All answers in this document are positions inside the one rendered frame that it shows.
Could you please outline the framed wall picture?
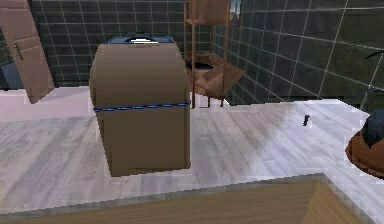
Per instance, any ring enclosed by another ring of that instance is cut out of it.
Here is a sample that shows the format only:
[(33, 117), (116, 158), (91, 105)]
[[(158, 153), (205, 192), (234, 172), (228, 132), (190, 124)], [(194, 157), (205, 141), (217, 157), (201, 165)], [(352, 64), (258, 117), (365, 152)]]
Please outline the framed wall picture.
[(231, 0), (230, 25), (233, 27), (240, 26), (241, 3), (242, 0)]

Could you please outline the brown wooden shelf stand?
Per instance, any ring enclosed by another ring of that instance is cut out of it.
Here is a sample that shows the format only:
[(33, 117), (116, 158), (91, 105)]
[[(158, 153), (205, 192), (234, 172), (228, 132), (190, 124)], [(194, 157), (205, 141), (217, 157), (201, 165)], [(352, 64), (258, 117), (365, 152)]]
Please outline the brown wooden shelf stand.
[[(228, 37), (232, 0), (183, 0), (184, 8), (184, 60), (190, 63), (187, 69), (191, 95), (191, 107), (195, 108), (196, 95), (208, 100), (217, 99), (224, 106), (225, 94), (245, 74), (245, 71), (228, 61)], [(210, 27), (210, 50), (196, 50), (196, 27)], [(213, 28), (225, 27), (223, 56), (213, 53)]]

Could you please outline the brown wooden room door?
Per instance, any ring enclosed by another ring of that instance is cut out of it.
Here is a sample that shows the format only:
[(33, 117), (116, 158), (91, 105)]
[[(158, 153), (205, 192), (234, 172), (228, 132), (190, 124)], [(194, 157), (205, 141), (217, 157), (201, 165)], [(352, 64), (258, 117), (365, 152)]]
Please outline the brown wooden room door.
[(0, 28), (31, 104), (55, 89), (28, 0), (0, 0)]

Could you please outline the light wooden table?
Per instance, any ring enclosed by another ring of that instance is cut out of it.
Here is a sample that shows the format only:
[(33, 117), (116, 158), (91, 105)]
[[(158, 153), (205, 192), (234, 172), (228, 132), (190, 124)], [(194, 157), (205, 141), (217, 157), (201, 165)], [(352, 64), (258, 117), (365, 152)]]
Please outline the light wooden table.
[(311, 174), (0, 215), (0, 224), (376, 224)]

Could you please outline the brown pot with dark plant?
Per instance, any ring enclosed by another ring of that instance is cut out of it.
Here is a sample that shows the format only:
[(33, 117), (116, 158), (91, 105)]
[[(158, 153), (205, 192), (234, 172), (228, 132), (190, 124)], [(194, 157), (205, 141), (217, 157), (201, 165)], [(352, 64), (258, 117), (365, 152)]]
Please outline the brown pot with dark plant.
[(345, 153), (361, 171), (384, 180), (384, 107), (375, 109), (349, 141)]

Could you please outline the brown bin with blue band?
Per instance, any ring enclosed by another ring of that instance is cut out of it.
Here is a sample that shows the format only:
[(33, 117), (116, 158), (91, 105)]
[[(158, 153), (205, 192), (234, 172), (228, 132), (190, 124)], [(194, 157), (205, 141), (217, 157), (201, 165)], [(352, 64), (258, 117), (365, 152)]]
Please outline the brown bin with blue band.
[(172, 37), (99, 45), (89, 88), (111, 176), (191, 167), (189, 81)]

